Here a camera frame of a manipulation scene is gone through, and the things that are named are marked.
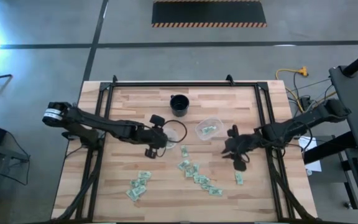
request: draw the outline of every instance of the power cord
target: power cord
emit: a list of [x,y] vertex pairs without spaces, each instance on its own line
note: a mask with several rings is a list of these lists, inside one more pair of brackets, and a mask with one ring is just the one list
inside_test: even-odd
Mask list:
[[15,164],[9,166],[9,167],[8,167],[8,171],[10,171],[10,168],[11,168],[12,166],[15,166],[15,165],[18,165],[18,164],[22,164],[22,163],[28,163],[28,166],[27,166],[27,174],[26,174],[26,178],[25,178],[25,183],[23,183],[23,182],[21,182],[21,181],[15,179],[15,178],[13,178],[13,177],[10,177],[10,176],[8,176],[8,175],[2,174],[2,173],[0,173],[0,175],[3,176],[3,177],[5,177],[5,178],[11,179],[11,180],[13,180],[13,181],[15,181],[15,182],[17,182],[17,183],[19,183],[19,184],[21,184],[21,185],[26,186],[26,185],[29,183],[30,156],[31,156],[31,155],[29,155],[29,154],[22,148],[22,146],[17,142],[16,138],[13,136],[13,134],[12,134],[11,132],[7,131],[7,133],[8,133],[9,135],[11,135],[11,137],[13,138],[14,142],[15,142],[16,145],[19,147],[19,149],[27,156],[27,160],[26,160],[26,161],[20,161],[20,162],[18,162],[18,163],[15,163]]
[[71,154],[73,154],[74,152],[76,152],[76,151],[78,151],[78,150],[80,150],[80,149],[83,149],[83,148],[85,148],[85,146],[84,146],[84,145],[81,145],[81,147],[79,147],[78,149],[75,149],[74,151],[69,152],[69,153],[65,156],[65,159],[67,159],[67,157],[68,157],[69,155],[71,155]]
[[166,150],[167,150],[167,147],[164,148],[164,151],[162,152],[161,156],[158,154],[158,151],[155,154],[157,157],[162,157],[165,154]]
[[301,90],[301,89],[304,89],[304,88],[308,88],[310,86],[313,86],[313,85],[317,85],[317,84],[320,84],[320,83],[323,83],[323,82],[326,82],[328,80],[331,80],[330,78],[327,78],[327,79],[324,79],[324,80],[321,80],[321,81],[318,81],[318,82],[315,82],[315,83],[312,83],[312,84],[309,84],[309,85],[305,85],[303,87],[299,87],[298,90]]
[[[294,82],[295,82],[295,74],[297,74],[297,73],[303,75],[304,77],[307,77],[307,76],[308,76],[308,72],[307,72],[306,67],[302,67],[302,68],[299,69],[299,70],[287,69],[287,68],[278,69],[278,70],[276,71],[276,74],[275,74],[276,80],[278,80],[278,73],[279,73],[279,72],[294,72]],[[294,94],[294,92],[292,92],[288,87],[285,87],[285,89],[287,90],[287,92],[291,93],[291,95],[294,97],[295,101],[296,101],[297,104],[298,104],[299,110],[300,110],[302,113],[304,113],[303,108],[302,108],[302,106],[301,106],[301,103],[300,103],[300,101],[299,101],[299,97],[298,97],[296,94]]]
[[167,138],[167,141],[173,142],[173,143],[182,142],[182,141],[186,138],[186,136],[187,136],[187,128],[186,128],[186,125],[183,124],[182,122],[178,121],[178,120],[169,120],[169,121],[166,121],[166,122],[163,124],[162,128],[163,128],[166,124],[168,124],[169,122],[176,122],[176,123],[179,123],[180,125],[182,125],[182,126],[184,127],[184,129],[185,129],[185,135],[184,135],[179,141],[172,141],[172,140],[169,140],[168,138]]

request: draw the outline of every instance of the black cup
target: black cup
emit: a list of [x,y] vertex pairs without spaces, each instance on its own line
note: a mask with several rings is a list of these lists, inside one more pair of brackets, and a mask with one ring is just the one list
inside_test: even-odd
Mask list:
[[173,115],[181,117],[187,114],[189,99],[184,95],[171,95],[170,105]]

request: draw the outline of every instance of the yellow and black striped mat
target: yellow and black striped mat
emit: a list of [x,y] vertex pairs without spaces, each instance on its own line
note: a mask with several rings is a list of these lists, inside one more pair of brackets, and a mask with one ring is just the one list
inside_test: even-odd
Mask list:
[[266,27],[259,0],[155,0],[152,27]]

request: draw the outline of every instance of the yellow cable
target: yellow cable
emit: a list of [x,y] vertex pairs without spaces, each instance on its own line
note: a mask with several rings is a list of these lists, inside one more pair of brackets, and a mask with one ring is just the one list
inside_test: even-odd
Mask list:
[[[278,80],[278,73],[279,73],[279,72],[296,72],[296,73],[300,73],[299,70],[281,68],[281,69],[278,69],[278,70],[276,71],[276,80]],[[301,106],[301,103],[299,102],[298,97],[297,97],[297,96],[294,94],[294,92],[292,92],[289,88],[285,87],[285,89],[286,89],[287,91],[289,91],[289,92],[293,95],[293,97],[295,98],[295,101],[296,101],[297,104],[298,104],[299,110],[300,110],[302,113],[304,113],[305,111],[303,110],[303,108],[302,108],[302,106]]]

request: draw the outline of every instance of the clear plastic container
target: clear plastic container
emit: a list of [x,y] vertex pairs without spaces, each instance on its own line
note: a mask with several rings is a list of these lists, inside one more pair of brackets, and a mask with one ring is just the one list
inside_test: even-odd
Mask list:
[[210,117],[197,124],[196,133],[201,140],[209,140],[223,130],[223,123],[217,117]]
[[179,139],[177,132],[172,128],[164,128],[164,133],[167,135],[168,138],[167,149],[174,148],[177,144],[175,142],[170,142],[169,140],[178,141]]

